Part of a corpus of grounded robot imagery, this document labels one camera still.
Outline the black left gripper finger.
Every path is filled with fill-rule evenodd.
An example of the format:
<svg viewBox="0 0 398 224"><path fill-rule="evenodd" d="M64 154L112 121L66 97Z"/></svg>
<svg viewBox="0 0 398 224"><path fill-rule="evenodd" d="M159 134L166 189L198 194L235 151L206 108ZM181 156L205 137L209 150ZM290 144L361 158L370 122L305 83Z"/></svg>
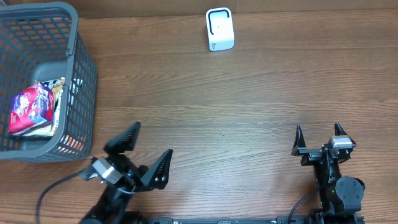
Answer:
<svg viewBox="0 0 398 224"><path fill-rule="evenodd" d="M104 152L106 152L108 155L111 155L122 154L125 151L133 151L140 128L141 123L135 122L123 133L110 139L104 147Z"/></svg>
<svg viewBox="0 0 398 224"><path fill-rule="evenodd" d="M140 191L162 190L169 181L169 169L173 150L166 150L153 164L151 168L141 177L142 186Z"/></svg>

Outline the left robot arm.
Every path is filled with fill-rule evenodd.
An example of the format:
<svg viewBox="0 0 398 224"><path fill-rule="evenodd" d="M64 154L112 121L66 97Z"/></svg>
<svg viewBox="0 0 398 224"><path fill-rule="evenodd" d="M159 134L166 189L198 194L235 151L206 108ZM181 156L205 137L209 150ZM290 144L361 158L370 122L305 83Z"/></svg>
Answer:
<svg viewBox="0 0 398 224"><path fill-rule="evenodd" d="M103 148L107 156L92 157L90 165L80 174L84 180L99 178L106 184L82 223L127 222L126 209L134 194L162 190L168 184L173 150L166 150L151 167L137 166L126 155L127 151L134 150L140 128L140 122L135 122L110 139Z"/></svg>

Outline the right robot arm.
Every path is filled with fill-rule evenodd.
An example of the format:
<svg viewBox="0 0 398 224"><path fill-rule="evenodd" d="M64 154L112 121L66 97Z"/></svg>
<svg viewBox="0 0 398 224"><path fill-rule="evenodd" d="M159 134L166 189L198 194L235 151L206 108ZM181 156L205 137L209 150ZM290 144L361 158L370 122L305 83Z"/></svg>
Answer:
<svg viewBox="0 0 398 224"><path fill-rule="evenodd" d="M335 134L320 149L308 149L301 126L298 125L291 155L301 157L302 166L312 166L317 189L304 196L320 196L321 209L308 215L309 223L359 223L356 213L361 210L365 184L359 178L343 176L339 165L351 158L356 143L335 123Z"/></svg>

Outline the yellow wet wipes pack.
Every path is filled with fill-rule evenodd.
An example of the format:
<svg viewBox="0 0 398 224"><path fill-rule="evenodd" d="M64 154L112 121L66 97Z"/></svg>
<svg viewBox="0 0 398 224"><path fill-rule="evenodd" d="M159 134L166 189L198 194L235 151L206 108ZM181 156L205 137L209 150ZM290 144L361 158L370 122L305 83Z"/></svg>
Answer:
<svg viewBox="0 0 398 224"><path fill-rule="evenodd" d="M24 137L47 138L47 137L52 137L55 134L59 124L60 103L61 103L64 83L65 83L64 77L54 80L47 80L43 82L44 86L49 87L53 91L53 95L55 97L53 123L37 128L29 133L25 133L23 135Z"/></svg>

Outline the red purple pad package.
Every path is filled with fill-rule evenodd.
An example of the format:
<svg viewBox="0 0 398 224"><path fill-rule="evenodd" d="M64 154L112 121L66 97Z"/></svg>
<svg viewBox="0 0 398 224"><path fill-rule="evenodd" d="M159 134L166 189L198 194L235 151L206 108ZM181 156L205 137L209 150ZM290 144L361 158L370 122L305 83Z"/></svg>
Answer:
<svg viewBox="0 0 398 224"><path fill-rule="evenodd" d="M52 124L54 105L53 91L43 83L35 82L12 97L9 132L21 136Z"/></svg>

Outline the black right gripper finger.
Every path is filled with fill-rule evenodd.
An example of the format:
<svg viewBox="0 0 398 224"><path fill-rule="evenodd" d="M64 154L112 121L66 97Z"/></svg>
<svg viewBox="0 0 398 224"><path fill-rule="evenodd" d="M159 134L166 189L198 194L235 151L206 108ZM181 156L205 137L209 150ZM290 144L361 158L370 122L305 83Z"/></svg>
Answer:
<svg viewBox="0 0 398 224"><path fill-rule="evenodd" d="M301 125L297 125L296 128L296 134L295 134L295 142L294 145L292 147L292 152L291 155L292 156L301 156L302 154L305 153L305 151L307 150L306 144L305 144L305 140L304 140L304 136L302 133L302 129L301 129Z"/></svg>
<svg viewBox="0 0 398 224"><path fill-rule="evenodd" d="M339 122L336 122L334 125L335 136L347 136L347 133L344 131Z"/></svg>

